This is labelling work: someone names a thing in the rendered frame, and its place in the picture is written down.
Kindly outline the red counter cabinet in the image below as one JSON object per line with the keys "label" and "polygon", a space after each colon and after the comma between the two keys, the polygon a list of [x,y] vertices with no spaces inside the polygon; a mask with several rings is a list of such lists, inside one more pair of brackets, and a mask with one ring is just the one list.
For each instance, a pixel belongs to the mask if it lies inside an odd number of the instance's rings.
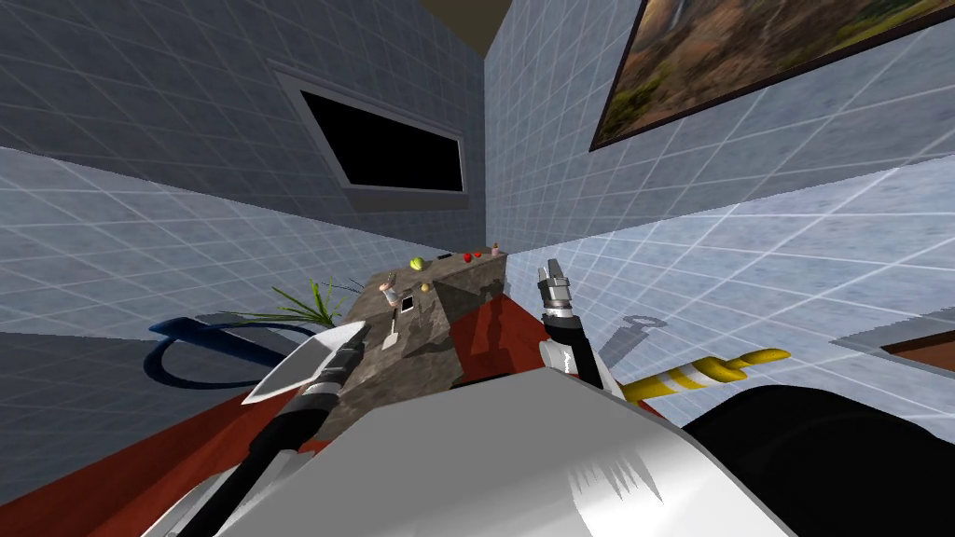
{"label": "red counter cabinet", "polygon": [[[506,296],[454,322],[450,335],[466,381],[543,365],[543,324]],[[140,537],[205,477],[239,462],[287,399],[242,406],[236,395],[0,505],[0,537]]]}

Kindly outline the green leafy plant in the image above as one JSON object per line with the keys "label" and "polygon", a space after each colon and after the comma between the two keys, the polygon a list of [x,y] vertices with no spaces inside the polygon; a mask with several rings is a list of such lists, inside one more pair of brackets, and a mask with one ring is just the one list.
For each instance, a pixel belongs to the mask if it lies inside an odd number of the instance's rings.
{"label": "green leafy plant", "polygon": [[344,318],[345,313],[341,309],[348,300],[348,297],[344,297],[335,301],[332,299],[332,291],[339,289],[358,296],[364,290],[364,286],[354,279],[350,279],[350,282],[352,285],[347,286],[336,285],[332,277],[326,283],[309,279],[310,294],[305,299],[295,298],[279,287],[272,286],[271,290],[289,303],[289,305],[278,307],[279,313],[238,311],[223,311],[223,313],[240,317],[239,321],[228,322],[231,325],[295,324],[300,327],[318,325],[324,329],[331,329],[336,327],[337,318]]}

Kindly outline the yellow white striped bar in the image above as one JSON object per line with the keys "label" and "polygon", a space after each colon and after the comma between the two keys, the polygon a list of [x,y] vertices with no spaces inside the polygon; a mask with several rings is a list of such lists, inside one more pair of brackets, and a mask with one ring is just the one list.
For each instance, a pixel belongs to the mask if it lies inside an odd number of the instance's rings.
{"label": "yellow white striped bar", "polygon": [[717,356],[705,356],[693,362],[669,369],[663,373],[620,385],[623,397],[631,404],[645,399],[682,392],[703,390],[712,386],[747,379],[744,371],[756,364],[766,364],[787,359],[791,353],[778,348],[767,348],[725,360]]}

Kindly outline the blue curved hoop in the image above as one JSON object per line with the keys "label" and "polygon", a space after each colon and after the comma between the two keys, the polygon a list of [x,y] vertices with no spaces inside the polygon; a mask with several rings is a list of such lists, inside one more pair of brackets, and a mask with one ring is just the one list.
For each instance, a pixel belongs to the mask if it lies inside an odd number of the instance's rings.
{"label": "blue curved hoop", "polygon": [[182,341],[208,351],[217,351],[232,358],[272,369],[284,359],[286,354],[236,335],[233,333],[235,329],[288,331],[305,337],[316,335],[314,331],[302,327],[302,325],[255,321],[233,313],[218,313],[214,317],[220,319],[221,322],[209,324],[195,318],[177,317],[151,325],[149,330],[163,336],[163,340],[145,357],[143,362],[145,374],[157,383],[185,390],[216,391],[248,388],[257,385],[257,382],[255,380],[204,382],[177,377],[165,369],[163,356],[175,342]]}

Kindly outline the dark window grey frame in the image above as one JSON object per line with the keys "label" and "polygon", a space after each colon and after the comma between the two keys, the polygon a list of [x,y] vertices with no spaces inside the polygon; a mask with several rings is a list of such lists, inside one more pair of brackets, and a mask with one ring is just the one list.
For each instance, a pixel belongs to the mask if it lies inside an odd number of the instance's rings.
{"label": "dark window grey frame", "polygon": [[462,134],[270,61],[356,212],[457,212],[470,204]]}

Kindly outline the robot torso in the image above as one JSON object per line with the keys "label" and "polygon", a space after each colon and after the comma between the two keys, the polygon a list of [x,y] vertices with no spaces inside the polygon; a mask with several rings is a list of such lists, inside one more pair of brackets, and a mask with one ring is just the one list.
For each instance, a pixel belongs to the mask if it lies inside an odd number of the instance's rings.
{"label": "robot torso", "polygon": [[377,408],[217,537],[795,537],[680,428],[542,368]]}

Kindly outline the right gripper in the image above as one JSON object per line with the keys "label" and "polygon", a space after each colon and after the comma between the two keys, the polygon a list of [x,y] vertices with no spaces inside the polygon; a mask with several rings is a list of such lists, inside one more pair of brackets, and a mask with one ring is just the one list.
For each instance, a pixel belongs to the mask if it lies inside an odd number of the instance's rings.
{"label": "right gripper", "polygon": [[572,316],[570,283],[556,258],[547,261],[547,272],[540,272],[540,290],[544,314],[547,316]]}

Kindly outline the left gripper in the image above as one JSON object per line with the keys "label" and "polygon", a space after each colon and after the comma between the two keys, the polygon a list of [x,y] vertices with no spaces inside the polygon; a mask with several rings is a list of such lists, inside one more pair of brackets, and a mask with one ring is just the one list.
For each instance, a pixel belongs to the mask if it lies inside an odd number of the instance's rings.
{"label": "left gripper", "polygon": [[364,358],[368,332],[369,325],[358,321],[306,339],[255,386],[242,405],[257,404],[306,384],[301,390],[306,404],[336,404]]}

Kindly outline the framed landscape picture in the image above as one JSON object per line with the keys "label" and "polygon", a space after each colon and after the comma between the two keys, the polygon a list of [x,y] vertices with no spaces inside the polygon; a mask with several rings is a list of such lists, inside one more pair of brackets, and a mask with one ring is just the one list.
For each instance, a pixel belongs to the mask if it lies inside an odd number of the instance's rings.
{"label": "framed landscape picture", "polygon": [[643,0],[599,149],[955,17],[955,0]]}

